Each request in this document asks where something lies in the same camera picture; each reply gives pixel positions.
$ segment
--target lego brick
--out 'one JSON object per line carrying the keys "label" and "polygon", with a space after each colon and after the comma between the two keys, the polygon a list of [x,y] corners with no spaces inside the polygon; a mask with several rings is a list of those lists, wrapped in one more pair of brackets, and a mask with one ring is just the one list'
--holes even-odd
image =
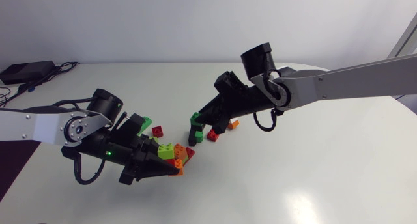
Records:
{"label": "lego brick", "polygon": [[190,130],[188,136],[188,146],[195,146],[197,144],[197,139],[195,139],[195,130]]}
{"label": "lego brick", "polygon": [[186,162],[184,162],[184,165],[190,161],[190,159],[194,156],[195,152],[194,150],[192,150],[191,148],[187,147],[186,148],[187,151],[187,156],[188,156],[188,160]]}
{"label": "lego brick", "polygon": [[207,134],[207,139],[210,139],[213,142],[216,142],[217,138],[219,138],[219,135],[214,133],[214,130],[211,129]]}
{"label": "lego brick", "polygon": [[152,134],[154,137],[162,137],[164,136],[164,133],[162,132],[162,127],[157,126],[152,128]]}
{"label": "lego brick", "polygon": [[195,131],[203,131],[204,130],[204,127],[205,127],[206,125],[205,124],[202,124],[202,125],[200,125],[200,126],[196,126],[196,125],[191,125],[191,130],[195,130]]}
{"label": "lego brick", "polygon": [[239,125],[239,120],[236,120],[234,122],[230,122],[227,127],[231,130],[235,129]]}
{"label": "lego brick", "polygon": [[188,159],[188,156],[185,147],[177,143],[174,146],[174,157],[175,159],[181,159],[182,161],[186,161],[186,158]]}
{"label": "lego brick", "polygon": [[197,141],[197,143],[203,142],[203,132],[196,131],[195,132],[195,140]]}
{"label": "lego brick", "polygon": [[200,116],[200,113],[194,113],[192,116],[191,116],[191,118],[190,118],[190,123],[191,123],[191,125],[194,125],[194,126],[203,126],[203,124],[201,124],[201,123],[198,123],[198,122],[196,122],[195,121],[195,119],[198,117],[198,116]]}
{"label": "lego brick", "polygon": [[187,163],[187,161],[188,161],[188,156],[185,156],[185,158],[182,161],[182,164],[185,165],[185,163]]}
{"label": "lego brick", "polygon": [[175,157],[174,156],[174,146],[172,144],[159,145],[158,157],[163,159],[163,160],[173,159]]}
{"label": "lego brick", "polygon": [[159,143],[159,142],[158,142],[158,137],[149,137],[149,139],[150,139],[150,140],[154,139],[157,143]]}
{"label": "lego brick", "polygon": [[183,172],[182,172],[182,160],[181,159],[175,160],[174,166],[175,166],[175,168],[179,169],[180,171],[176,175],[168,175],[168,176],[180,176],[180,175],[183,175]]}
{"label": "lego brick", "polygon": [[165,161],[170,163],[171,165],[175,166],[175,159],[168,159],[168,160],[165,160]]}
{"label": "lego brick", "polygon": [[143,117],[145,119],[145,121],[142,124],[141,130],[139,131],[139,133],[137,133],[137,136],[140,136],[142,132],[144,132],[146,130],[146,128],[148,128],[151,124],[152,124],[152,119],[150,119],[149,117]]}

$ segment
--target lime green lego brick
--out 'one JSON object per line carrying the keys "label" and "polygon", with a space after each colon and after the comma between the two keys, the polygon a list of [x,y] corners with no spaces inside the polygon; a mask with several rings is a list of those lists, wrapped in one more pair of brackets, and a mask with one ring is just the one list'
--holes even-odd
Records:
{"label": "lime green lego brick", "polygon": [[159,145],[158,157],[163,160],[174,159],[174,145]]}
{"label": "lime green lego brick", "polygon": [[141,131],[139,131],[139,133],[137,133],[137,136],[140,136],[141,133],[144,132],[146,130],[146,128],[148,128],[152,124],[152,119],[150,119],[149,117],[143,117],[143,118],[145,119],[145,121],[142,124]]}
{"label": "lime green lego brick", "polygon": [[201,124],[201,123],[197,123],[197,122],[195,121],[195,119],[196,119],[198,116],[200,116],[200,113],[194,113],[194,114],[191,116],[191,118],[190,118],[191,125],[194,125],[194,126],[202,126],[202,125],[203,125],[203,124]]}
{"label": "lime green lego brick", "polygon": [[156,141],[157,143],[159,143],[159,142],[158,142],[158,137],[149,137],[149,139],[150,139],[150,140],[155,139],[155,141]]}
{"label": "lime green lego brick", "polygon": [[183,159],[182,164],[184,165],[187,161],[188,161],[188,156]]}
{"label": "lime green lego brick", "polygon": [[195,140],[197,141],[197,143],[201,143],[201,142],[203,142],[203,132],[199,132],[199,131],[196,131],[195,132]]}

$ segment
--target black cable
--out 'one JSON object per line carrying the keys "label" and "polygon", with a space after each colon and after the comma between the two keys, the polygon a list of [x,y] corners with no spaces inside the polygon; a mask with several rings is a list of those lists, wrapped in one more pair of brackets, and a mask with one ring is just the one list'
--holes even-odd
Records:
{"label": "black cable", "polygon": [[52,106],[59,107],[59,106],[64,105],[64,104],[86,103],[86,102],[91,102],[95,99],[97,99],[97,97],[93,96],[93,97],[90,97],[90,98],[78,99],[78,100],[61,100],[61,101],[58,101],[58,102],[52,104]]}
{"label": "black cable", "polygon": [[12,91],[8,87],[0,87],[0,89],[6,89],[8,92],[6,94],[0,94],[0,98],[4,98],[5,100],[0,101],[0,103],[7,101],[7,95],[10,94]]}
{"label": "black cable", "polygon": [[84,180],[81,178],[81,154],[78,153],[78,155],[74,158],[74,176],[76,177],[77,182],[82,185],[88,185],[94,182],[100,176],[105,162],[105,160],[102,160],[102,163],[100,164],[97,172],[95,172],[93,177],[88,180]]}
{"label": "black cable", "polygon": [[[265,67],[265,71],[264,71],[264,74],[263,74],[263,84],[265,86],[265,89],[270,94],[274,94],[274,91],[271,90],[271,88],[269,87],[269,84],[268,84],[269,75],[272,72],[277,72],[281,76],[281,73],[280,73],[280,71],[276,70],[275,68],[268,69],[268,59],[266,58],[266,54],[264,56],[263,64],[262,65]],[[262,126],[259,123],[259,121],[258,121],[258,116],[256,115],[256,112],[253,113],[253,119],[255,120],[256,125],[261,130],[263,130],[265,132],[271,132],[272,130],[275,129],[275,126],[276,126],[276,117],[282,115],[283,113],[284,113],[283,111],[280,111],[279,109],[277,109],[276,105],[274,106],[273,109],[271,109],[271,119],[272,119],[272,126],[271,127],[264,127],[264,126]]]}
{"label": "black cable", "polygon": [[283,111],[278,110],[276,107],[271,109],[271,119],[272,119],[272,126],[271,127],[264,127],[262,126],[258,121],[258,116],[256,115],[256,112],[253,113],[253,119],[255,120],[256,125],[265,132],[271,132],[275,129],[276,126],[276,117],[281,116],[284,114]]}

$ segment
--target table surface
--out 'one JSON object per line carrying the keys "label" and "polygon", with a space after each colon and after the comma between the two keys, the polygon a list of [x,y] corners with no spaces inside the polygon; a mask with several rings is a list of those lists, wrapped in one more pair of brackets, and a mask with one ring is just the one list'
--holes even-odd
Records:
{"label": "table surface", "polygon": [[[8,107],[87,98],[103,88],[123,100],[124,111],[162,125],[160,143],[187,145],[190,116],[217,94],[214,81],[227,70],[252,85],[240,63],[82,64]],[[268,111],[259,118],[270,124]],[[79,185],[61,147],[41,144],[0,202],[1,222],[417,220],[417,116],[393,98],[315,102],[286,111],[270,133],[262,132],[251,115],[239,121],[217,142],[197,144],[183,176],[145,178],[131,186],[117,182],[122,167],[112,163],[106,163],[96,182]],[[83,177],[99,163],[84,156]]]}

